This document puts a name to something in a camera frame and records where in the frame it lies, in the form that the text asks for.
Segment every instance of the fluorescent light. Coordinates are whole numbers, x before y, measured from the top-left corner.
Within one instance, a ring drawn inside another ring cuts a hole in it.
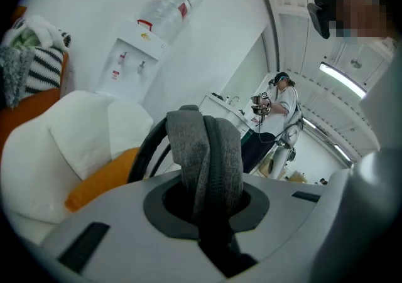
[[[350,158],[344,153],[343,150],[341,150],[341,148],[339,148],[338,145],[334,145],[335,149],[338,150],[338,152],[340,152],[342,154],[343,157],[346,158],[346,160],[350,161]]]
[[[308,124],[311,128],[316,129],[317,127],[315,127],[310,121],[308,121],[306,118],[303,118],[303,121]]]
[[[339,82],[342,82],[346,87],[351,89],[354,93],[356,93],[360,98],[363,98],[366,94],[366,91],[364,91],[358,84],[356,84],[354,81],[346,77],[343,73],[339,72],[335,68],[329,66],[328,64],[321,62],[320,64],[320,70],[329,74],[331,77],[334,77],[337,79]]]

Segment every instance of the black slot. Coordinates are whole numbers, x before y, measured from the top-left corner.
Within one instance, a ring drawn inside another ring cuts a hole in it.
[[[296,191],[291,196],[300,198],[301,200],[312,201],[313,203],[317,203],[321,197],[321,195],[305,193],[304,191]]]
[[[104,223],[91,223],[59,256],[58,261],[70,270],[80,273],[109,229],[110,226]]]

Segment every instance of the person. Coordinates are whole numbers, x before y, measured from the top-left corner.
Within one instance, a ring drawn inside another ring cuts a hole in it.
[[[242,145],[241,156],[243,172],[250,173],[272,148],[275,140],[285,129],[285,124],[292,118],[297,105],[295,83],[287,73],[278,73],[274,78],[277,96],[271,103],[271,112],[261,125],[254,128],[250,138]],[[267,100],[260,99],[261,104]]]
[[[364,38],[362,42],[387,36],[399,40],[384,0],[314,0],[307,9],[314,28],[325,39],[334,29],[336,36]]]

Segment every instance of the white wall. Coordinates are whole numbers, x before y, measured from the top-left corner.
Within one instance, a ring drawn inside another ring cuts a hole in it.
[[[70,64],[76,89],[91,90],[119,23],[147,0],[22,0],[72,34]],[[171,45],[143,105],[155,121],[183,104],[220,93],[268,22],[263,0],[204,0]]]
[[[260,36],[220,95],[224,99],[228,96],[230,98],[234,96],[240,97],[240,101],[238,103],[234,102],[234,104],[236,104],[236,108],[243,109],[267,74],[268,66],[264,42]]]
[[[320,182],[321,178],[328,180],[332,173],[344,169],[332,155],[316,140],[302,131],[296,144],[296,159],[288,162],[287,168],[305,174],[308,183]]]

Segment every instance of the plastic water bottle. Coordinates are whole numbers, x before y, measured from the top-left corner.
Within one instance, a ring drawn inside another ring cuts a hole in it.
[[[201,4],[203,0],[150,0],[145,4],[137,20],[163,41],[170,43],[184,19]]]

